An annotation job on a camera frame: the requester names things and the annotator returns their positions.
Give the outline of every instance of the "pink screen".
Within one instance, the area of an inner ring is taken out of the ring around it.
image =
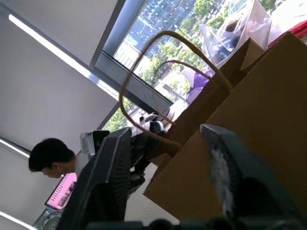
[[[76,181],[77,176],[75,173],[66,174],[53,191],[45,205],[56,210],[64,208],[71,196]]]

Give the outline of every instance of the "red object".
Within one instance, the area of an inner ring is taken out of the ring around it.
[[[307,35],[307,20],[304,22],[301,22],[299,24],[297,24],[296,26],[292,27],[290,30],[288,30],[287,32],[291,32],[293,33],[296,37],[298,38],[302,38],[305,37]],[[269,48],[273,45],[276,44],[276,42],[284,35],[284,33],[282,35],[280,35],[278,38],[276,38],[273,42],[271,42],[269,44]]]

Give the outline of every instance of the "fluorescent light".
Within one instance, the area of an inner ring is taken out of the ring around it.
[[[76,60],[74,60],[69,55],[65,54],[62,50],[57,48],[54,44],[47,41],[45,38],[43,38],[41,35],[39,35],[37,32],[35,32],[33,29],[31,29],[29,26],[24,24],[22,21],[14,17],[13,15],[9,15],[9,20],[17,25],[19,28],[21,28],[23,31],[25,31],[27,34],[29,34],[31,37],[33,37],[36,41],[38,41],[40,44],[42,44],[44,47],[46,47],[48,50],[50,50],[52,53],[54,53],[56,56],[61,58],[64,62],[66,62],[68,65],[70,65],[72,68],[77,70],[79,73],[81,73],[83,76],[85,76],[88,79],[93,78],[93,74],[89,70],[87,70],[85,67],[80,65]],[[99,83],[97,84],[102,90],[104,90],[106,93],[108,93],[110,96],[118,100],[118,97],[114,94],[114,89],[112,89],[109,85],[105,84],[103,81],[99,80]]]
[[[27,157],[27,158],[30,157],[27,153],[22,152],[21,150],[19,150],[18,148],[14,147],[13,145],[10,145],[8,142],[5,142],[4,140],[1,140],[1,139],[0,139],[0,143],[2,143],[3,145],[6,145],[7,147],[11,148],[12,150],[14,150],[14,151],[20,153],[21,155],[23,155],[23,156],[25,156],[25,157]]]
[[[20,225],[24,226],[25,228],[27,228],[29,230],[37,230],[37,228],[34,228],[31,225],[26,224],[26,223],[22,222],[21,220],[18,220],[15,217],[12,217],[12,216],[4,213],[4,212],[0,212],[0,216],[3,216],[4,218],[9,219],[9,220],[11,220],[11,221],[13,221],[17,224],[20,224]]]

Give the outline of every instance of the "white shirt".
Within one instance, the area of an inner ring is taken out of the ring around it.
[[[77,178],[79,178],[82,169],[87,165],[89,161],[89,156],[87,154],[84,154],[82,151],[76,156],[75,173],[77,175]]]

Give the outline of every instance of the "paper bag handle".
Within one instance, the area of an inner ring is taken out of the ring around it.
[[[227,90],[230,92],[232,90],[232,85],[231,83],[228,81],[228,79],[223,75],[223,73],[195,46],[193,45],[193,43],[191,43],[190,41],[188,41],[187,39],[185,39],[183,36],[177,34],[176,32],[173,31],[162,31],[160,33],[158,33],[156,36],[154,36],[149,43],[147,44],[147,46],[145,47],[144,51],[139,55],[138,59],[135,61],[135,63],[133,64],[132,68],[128,70],[127,76],[123,82],[121,91],[119,93],[119,106],[120,109],[123,113],[123,115],[134,125],[136,126],[138,129],[142,130],[144,133],[148,134],[149,136],[156,138],[158,140],[160,140],[161,142],[165,143],[165,144],[169,144],[172,146],[176,146],[178,148],[180,148],[182,145],[180,143],[168,140],[166,138],[163,138],[149,130],[146,130],[145,128],[143,128],[142,126],[140,126],[139,124],[137,124],[131,117],[130,115],[127,113],[124,104],[123,104],[123,95],[126,92],[126,87],[128,85],[128,82],[131,78],[132,72],[136,69],[136,67],[138,66],[139,62],[141,61],[142,57],[144,56],[144,54],[146,53],[146,51],[148,50],[148,48],[160,37],[167,35],[167,36],[171,36],[174,37],[176,39],[178,39],[179,41],[181,41],[182,43],[186,44],[196,55],[198,55],[205,63],[207,63],[209,65],[209,67],[211,67],[213,69],[213,71],[215,72],[215,74],[219,77],[220,81],[222,82],[222,84],[227,88]]]

